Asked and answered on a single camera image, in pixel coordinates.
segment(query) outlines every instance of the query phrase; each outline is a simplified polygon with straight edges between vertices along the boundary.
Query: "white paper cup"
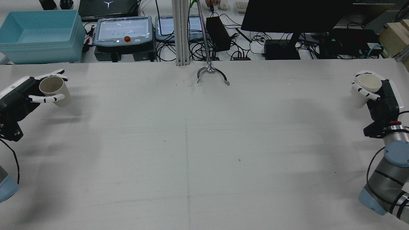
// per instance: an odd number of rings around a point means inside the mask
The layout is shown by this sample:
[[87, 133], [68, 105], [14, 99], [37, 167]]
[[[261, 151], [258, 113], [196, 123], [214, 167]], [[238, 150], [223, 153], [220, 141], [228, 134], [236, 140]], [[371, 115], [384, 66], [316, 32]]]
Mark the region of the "white paper cup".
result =
[[[373, 74], [358, 75], [354, 79], [354, 82], [355, 84], [359, 85], [359, 88], [363, 88], [369, 92], [376, 92], [382, 86], [381, 80]], [[358, 92], [358, 89], [354, 87], [351, 88], [351, 101], [354, 107], [362, 108], [368, 102], [368, 100], [369, 98]]]
[[64, 99], [53, 102], [59, 107], [67, 106], [71, 102], [71, 95], [68, 91], [67, 85], [59, 76], [49, 76], [45, 78], [40, 82], [39, 89], [45, 96], [54, 96], [60, 93], [64, 94]]

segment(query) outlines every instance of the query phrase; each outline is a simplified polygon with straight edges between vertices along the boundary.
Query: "laptop logo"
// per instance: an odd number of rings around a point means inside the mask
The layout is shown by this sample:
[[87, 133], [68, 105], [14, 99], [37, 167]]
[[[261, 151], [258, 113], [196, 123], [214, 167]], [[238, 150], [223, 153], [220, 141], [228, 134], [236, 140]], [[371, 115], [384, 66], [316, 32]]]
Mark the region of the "laptop logo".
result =
[[[114, 2], [114, 1], [112, 1], [112, 2]], [[108, 5], [108, 9], [109, 9], [109, 4], [111, 3], [111, 2], [105, 2], [107, 5]]]

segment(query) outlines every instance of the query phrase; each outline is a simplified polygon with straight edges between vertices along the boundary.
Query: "black power adapter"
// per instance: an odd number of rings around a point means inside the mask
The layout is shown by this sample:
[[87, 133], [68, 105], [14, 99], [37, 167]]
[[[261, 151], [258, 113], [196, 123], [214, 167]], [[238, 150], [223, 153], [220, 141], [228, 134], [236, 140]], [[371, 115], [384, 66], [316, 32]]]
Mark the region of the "black power adapter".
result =
[[206, 18], [206, 30], [216, 52], [230, 50], [231, 38], [219, 17]]

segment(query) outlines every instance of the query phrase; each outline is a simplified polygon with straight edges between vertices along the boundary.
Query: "table surface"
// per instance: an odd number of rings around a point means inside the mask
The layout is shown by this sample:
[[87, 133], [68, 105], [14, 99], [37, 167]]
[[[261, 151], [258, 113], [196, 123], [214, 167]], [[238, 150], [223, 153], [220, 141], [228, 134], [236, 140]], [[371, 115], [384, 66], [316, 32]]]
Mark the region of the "table surface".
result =
[[372, 70], [409, 103], [401, 63], [217, 62], [230, 86], [207, 73], [196, 84], [202, 66], [0, 66], [2, 88], [64, 68], [72, 96], [19, 122], [20, 190], [0, 204], [0, 229], [407, 229], [358, 201], [383, 142], [348, 101], [354, 74]]

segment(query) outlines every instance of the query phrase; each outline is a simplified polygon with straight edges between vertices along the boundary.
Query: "laptop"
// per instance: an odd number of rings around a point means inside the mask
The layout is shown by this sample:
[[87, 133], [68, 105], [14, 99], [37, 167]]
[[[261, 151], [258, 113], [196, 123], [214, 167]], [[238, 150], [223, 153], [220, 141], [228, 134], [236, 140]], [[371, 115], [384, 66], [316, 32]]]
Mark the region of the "laptop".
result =
[[78, 13], [83, 22], [96, 22], [100, 18], [138, 16], [137, 0], [81, 0]]

